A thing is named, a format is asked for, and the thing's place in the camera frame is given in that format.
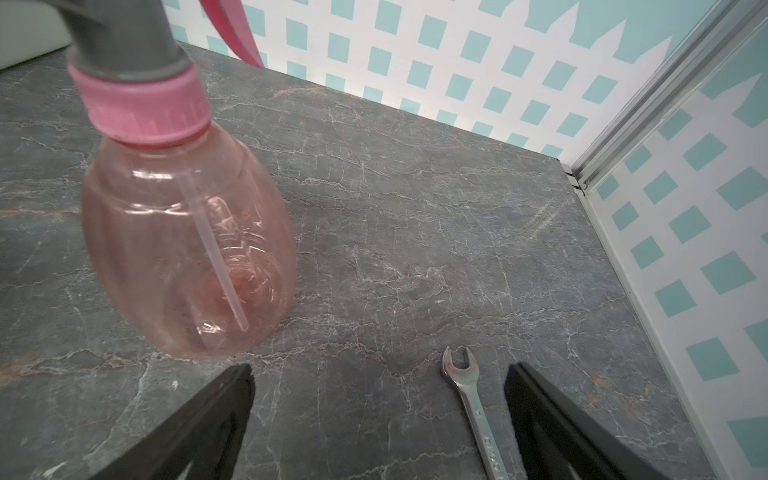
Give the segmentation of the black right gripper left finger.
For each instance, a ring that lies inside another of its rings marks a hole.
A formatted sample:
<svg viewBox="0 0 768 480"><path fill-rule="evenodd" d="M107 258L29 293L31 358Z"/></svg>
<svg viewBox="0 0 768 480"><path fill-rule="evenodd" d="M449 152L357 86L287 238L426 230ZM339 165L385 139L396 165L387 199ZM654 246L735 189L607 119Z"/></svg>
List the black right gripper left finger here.
<svg viewBox="0 0 768 480"><path fill-rule="evenodd" d="M227 368L96 479L230 479L256 387L248 364Z"/></svg>

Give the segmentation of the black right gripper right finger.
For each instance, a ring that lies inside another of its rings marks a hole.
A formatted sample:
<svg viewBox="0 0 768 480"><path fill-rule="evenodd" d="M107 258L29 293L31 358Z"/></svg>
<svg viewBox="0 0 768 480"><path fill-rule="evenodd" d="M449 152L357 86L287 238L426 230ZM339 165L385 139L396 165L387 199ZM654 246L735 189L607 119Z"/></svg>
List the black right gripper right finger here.
<svg viewBox="0 0 768 480"><path fill-rule="evenodd" d="M543 375L510 365L505 399L529 479L662 479Z"/></svg>

